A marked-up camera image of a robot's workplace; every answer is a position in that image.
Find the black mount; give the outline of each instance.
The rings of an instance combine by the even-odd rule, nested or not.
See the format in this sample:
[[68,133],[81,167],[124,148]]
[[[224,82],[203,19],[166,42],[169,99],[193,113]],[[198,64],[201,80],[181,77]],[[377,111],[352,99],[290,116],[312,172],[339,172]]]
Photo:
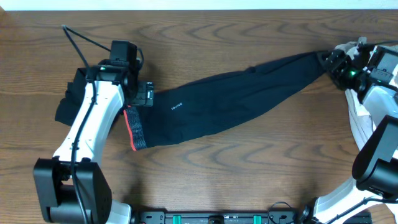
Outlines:
[[[112,191],[100,167],[96,162],[85,160],[76,166],[77,184],[90,222],[106,223],[111,211]],[[70,174],[70,162],[60,162],[56,157],[37,160],[33,176],[46,222],[84,223],[75,189],[63,183]]]
[[353,177],[359,190],[368,190],[384,199],[398,198],[398,119],[385,116],[358,154]]
[[109,81],[121,85],[125,105],[152,106],[154,84],[138,80],[141,68],[142,62],[137,59],[137,46],[126,40],[114,40],[109,59],[92,66],[86,74],[86,80]]
[[303,213],[298,220],[298,223],[303,224],[317,224],[320,223],[317,218],[313,216],[315,203],[317,202],[317,197],[313,198],[309,203],[304,206]]
[[321,66],[328,71],[329,77],[337,88],[355,90],[359,102],[362,102],[367,90],[373,84],[368,73],[363,71],[366,66],[363,63],[363,55],[367,54],[363,52],[351,60],[344,50],[340,49],[318,53]]
[[[273,210],[271,212],[140,212],[139,222],[132,224],[289,224],[300,223],[295,220],[296,211],[293,209]],[[369,212],[361,212],[345,224],[372,224]]]

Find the white robotic arm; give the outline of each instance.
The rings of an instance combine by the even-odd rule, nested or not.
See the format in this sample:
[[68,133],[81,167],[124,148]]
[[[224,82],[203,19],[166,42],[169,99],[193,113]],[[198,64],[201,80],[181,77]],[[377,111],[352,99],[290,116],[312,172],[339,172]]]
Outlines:
[[[96,104],[81,132],[76,161],[80,162],[83,158],[87,158],[92,162],[101,164],[105,141],[116,115],[123,107],[124,95],[121,85],[114,85],[112,82],[107,81],[95,81],[95,85],[97,89]],[[72,155],[71,145],[90,107],[91,98],[93,97],[93,85],[87,83],[85,90],[83,103],[68,136],[53,155],[53,157],[58,157],[60,161],[70,161]]]
[[[351,60],[354,60],[355,56],[359,55],[358,52],[358,44],[356,42],[350,42],[345,45],[339,45],[337,46],[337,49],[344,50],[347,56],[350,57]],[[361,101],[364,107],[369,111],[374,124],[378,126],[382,119],[385,116],[392,116],[393,118],[398,118],[398,104],[396,101],[396,89],[394,88],[394,80],[397,78],[397,71],[398,71],[398,56],[396,55],[394,58],[391,57],[391,55],[388,55],[389,61],[386,62],[384,61],[384,65],[380,65],[383,63],[383,58],[380,54],[376,54],[377,51],[381,50],[381,46],[377,46],[374,48],[374,50],[371,52],[371,57],[369,59],[370,62],[378,63],[378,65],[374,65],[374,69],[376,70],[375,74],[371,74],[369,71],[368,67],[364,67],[364,72],[367,73],[367,76],[374,75],[373,79],[377,81],[377,83],[383,82],[384,85],[373,85],[373,84],[367,84],[364,86],[365,88],[358,88],[358,83],[355,83],[354,85],[349,86],[349,83],[345,83],[347,85],[347,88],[352,88],[358,91],[359,95],[361,95]],[[356,74],[357,71],[350,71],[350,73]],[[387,154],[389,154],[387,157],[393,157],[392,160],[398,159],[398,153],[395,150],[397,146],[394,146],[394,142],[391,142],[391,147],[393,147],[392,150],[389,150]],[[393,175],[392,179],[394,179],[397,173],[395,174],[386,174],[386,175]],[[363,200],[366,198],[375,198],[375,199],[383,199],[382,192],[377,192],[378,194],[375,194],[375,191],[372,190],[359,190],[357,188],[357,180],[355,180],[353,177],[350,177],[346,182],[344,182],[341,186],[339,186],[337,189],[335,189],[332,193],[319,197],[316,199],[315,204],[313,206],[313,217],[315,217],[315,220],[318,220],[321,223],[330,223],[333,222],[333,224],[341,224],[344,223],[349,217],[352,217],[353,215],[357,214],[358,212],[369,208],[373,205],[380,204],[381,202],[375,202],[371,201],[365,204],[362,204]],[[349,210],[350,208],[354,207],[355,205],[361,204],[354,210],[350,211],[349,213],[345,214],[341,218],[341,214],[345,213],[345,211]],[[397,210],[397,205],[396,204],[390,204],[389,208],[392,209],[393,213],[396,212]]]

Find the wood grain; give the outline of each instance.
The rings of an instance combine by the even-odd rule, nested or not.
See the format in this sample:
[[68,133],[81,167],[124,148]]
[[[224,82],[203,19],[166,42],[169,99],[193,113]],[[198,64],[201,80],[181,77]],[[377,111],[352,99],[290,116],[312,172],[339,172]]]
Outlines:
[[[141,78],[165,90],[361,35],[396,39],[397,22],[397,11],[8,12],[0,21],[2,222],[43,222],[32,168],[67,135],[53,118],[83,65],[61,24],[108,46],[134,42],[146,56]],[[108,57],[75,39],[90,63]],[[113,198],[133,205],[266,210],[328,194],[350,176],[357,153],[344,94],[324,75],[263,116],[175,146],[133,152],[120,119],[102,170]],[[372,211],[376,223],[394,223],[386,207]]]

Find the black pants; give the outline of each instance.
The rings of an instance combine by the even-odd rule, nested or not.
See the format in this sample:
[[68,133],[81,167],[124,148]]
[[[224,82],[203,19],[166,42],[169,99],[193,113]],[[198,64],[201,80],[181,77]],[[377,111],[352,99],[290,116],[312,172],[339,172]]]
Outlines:
[[[316,53],[312,52],[156,93],[153,107],[129,107],[124,111],[131,146],[140,150],[178,144],[232,128],[269,111],[324,72]],[[76,77],[68,89],[74,89],[75,82]],[[80,97],[71,91],[69,95],[73,102]],[[73,116],[59,116],[64,114],[60,108],[65,110],[71,106],[71,101],[66,99],[61,101],[55,120],[71,125]]]

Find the robotic arm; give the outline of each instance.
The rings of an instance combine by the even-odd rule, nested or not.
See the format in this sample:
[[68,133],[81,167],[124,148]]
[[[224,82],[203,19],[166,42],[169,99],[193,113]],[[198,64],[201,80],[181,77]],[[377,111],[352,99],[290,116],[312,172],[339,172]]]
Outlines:
[[397,50],[358,43],[339,45],[319,54],[323,66],[342,90],[352,89],[377,126],[358,154],[353,176],[332,193],[315,198],[307,223],[344,223],[358,212],[398,198]]
[[[114,40],[109,59],[86,69],[85,96],[68,136],[52,159],[38,159],[34,167],[46,222],[134,223],[131,207],[112,200],[99,165],[109,130],[120,110],[126,105],[153,104],[153,84],[137,80],[140,62],[134,44]],[[71,176],[76,177],[73,185],[64,184]]]

